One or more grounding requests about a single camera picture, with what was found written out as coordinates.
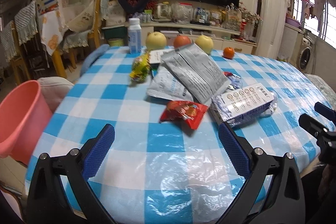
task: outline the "white bottle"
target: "white bottle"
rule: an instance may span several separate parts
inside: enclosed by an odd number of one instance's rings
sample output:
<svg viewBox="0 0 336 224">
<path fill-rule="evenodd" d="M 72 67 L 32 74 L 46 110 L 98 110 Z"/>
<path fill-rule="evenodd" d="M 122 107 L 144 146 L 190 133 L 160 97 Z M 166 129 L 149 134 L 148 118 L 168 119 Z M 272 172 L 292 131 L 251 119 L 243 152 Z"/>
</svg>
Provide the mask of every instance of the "white bottle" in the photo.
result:
<svg viewBox="0 0 336 224">
<path fill-rule="evenodd" d="M 129 52 L 135 54 L 141 52 L 141 26 L 139 18 L 130 18 L 128 32 Z"/>
</svg>

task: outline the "blue checkered tablecloth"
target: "blue checkered tablecloth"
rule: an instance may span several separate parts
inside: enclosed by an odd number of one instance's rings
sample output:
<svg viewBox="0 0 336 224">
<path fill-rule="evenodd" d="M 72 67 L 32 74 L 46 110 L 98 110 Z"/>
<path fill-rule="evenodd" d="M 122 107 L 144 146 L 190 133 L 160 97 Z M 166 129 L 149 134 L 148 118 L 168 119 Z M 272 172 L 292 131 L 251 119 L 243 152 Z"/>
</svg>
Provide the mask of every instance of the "blue checkered tablecloth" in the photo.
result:
<svg viewBox="0 0 336 224">
<path fill-rule="evenodd" d="M 89 184 L 118 223 L 205 223 L 218 219 L 237 195 L 244 179 L 233 168 L 217 138 L 218 126 L 207 113 L 191 133 L 184 122 L 158 123 L 167 101 L 146 96 L 151 77 L 130 81 L 136 55 L 112 47 L 84 74 L 56 110 L 42 134 L 26 174 L 26 189 L 38 156 L 67 154 L 96 137 L 106 123 L 115 141 Z M 300 171 L 320 152 L 315 140 L 298 125 L 303 113 L 334 130 L 314 111 L 330 106 L 297 69 L 267 58 L 236 54 L 233 60 L 212 52 L 223 69 L 240 75 L 244 85 L 262 83 L 278 94 L 276 112 L 236 130 L 252 147 L 269 155 L 295 155 Z M 73 208 L 80 210 L 65 177 L 62 182 Z M 267 180 L 259 199 L 265 196 Z"/>
</svg>

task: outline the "red snack packet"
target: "red snack packet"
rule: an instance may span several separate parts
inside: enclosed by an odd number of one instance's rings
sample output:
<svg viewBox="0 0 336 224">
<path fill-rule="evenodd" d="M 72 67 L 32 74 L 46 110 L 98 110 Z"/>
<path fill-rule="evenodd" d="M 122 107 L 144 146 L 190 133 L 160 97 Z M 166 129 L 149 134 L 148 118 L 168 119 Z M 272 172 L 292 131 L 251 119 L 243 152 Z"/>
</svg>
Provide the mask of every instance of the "red snack packet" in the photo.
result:
<svg viewBox="0 0 336 224">
<path fill-rule="evenodd" d="M 223 73 L 224 73 L 224 75 L 225 75 L 226 77 L 229 77 L 229 76 L 232 76 L 232 75 L 233 75 L 233 73 L 228 72 L 228 71 L 223 71 Z"/>
<path fill-rule="evenodd" d="M 182 118 L 191 129 L 196 130 L 207 110 L 207 106 L 194 102 L 170 101 L 160 117 L 160 122 Z"/>
</svg>

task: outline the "tv stand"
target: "tv stand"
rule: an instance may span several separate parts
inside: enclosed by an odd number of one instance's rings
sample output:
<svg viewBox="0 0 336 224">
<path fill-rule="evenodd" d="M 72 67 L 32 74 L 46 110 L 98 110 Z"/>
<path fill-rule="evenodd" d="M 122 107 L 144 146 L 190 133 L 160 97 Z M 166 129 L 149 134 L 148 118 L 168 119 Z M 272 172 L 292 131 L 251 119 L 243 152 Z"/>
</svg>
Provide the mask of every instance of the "tv stand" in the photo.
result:
<svg viewBox="0 0 336 224">
<path fill-rule="evenodd" d="M 107 26 L 102 27 L 103 30 L 107 31 L 109 29 L 118 28 L 118 27 L 128 27 L 128 22 L 120 25 L 114 26 Z M 240 35 L 240 32 L 235 32 L 227 29 L 223 29 L 221 27 L 214 27 L 214 26 L 203 26 L 198 24 L 187 24 L 187 23 L 174 23 L 174 22 L 147 22 L 141 23 L 142 27 L 142 44 L 145 45 L 146 37 L 148 33 L 154 32 L 155 27 L 162 27 L 162 28 L 176 28 L 178 29 L 196 29 L 196 30 L 204 30 L 210 31 L 211 33 L 216 34 L 216 37 L 212 37 L 214 43 L 214 50 L 223 50 L 226 47 L 232 47 L 235 49 L 236 52 L 241 52 L 245 54 L 253 54 L 257 45 L 251 42 L 237 42 L 231 40 L 231 35 Z M 198 36 L 196 35 L 188 35 L 184 34 L 191 39 L 195 40 Z"/>
</svg>

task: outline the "lace curtain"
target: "lace curtain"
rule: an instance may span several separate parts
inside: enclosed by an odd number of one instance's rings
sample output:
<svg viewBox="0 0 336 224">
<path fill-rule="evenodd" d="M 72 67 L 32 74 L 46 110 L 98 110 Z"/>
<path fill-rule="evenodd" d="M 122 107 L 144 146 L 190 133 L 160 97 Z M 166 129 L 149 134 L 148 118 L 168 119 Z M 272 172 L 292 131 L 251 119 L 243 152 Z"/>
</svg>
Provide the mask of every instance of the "lace curtain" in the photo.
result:
<svg viewBox="0 0 336 224">
<path fill-rule="evenodd" d="M 256 55 L 277 58 L 290 0 L 262 0 L 262 25 L 258 28 Z"/>
</svg>

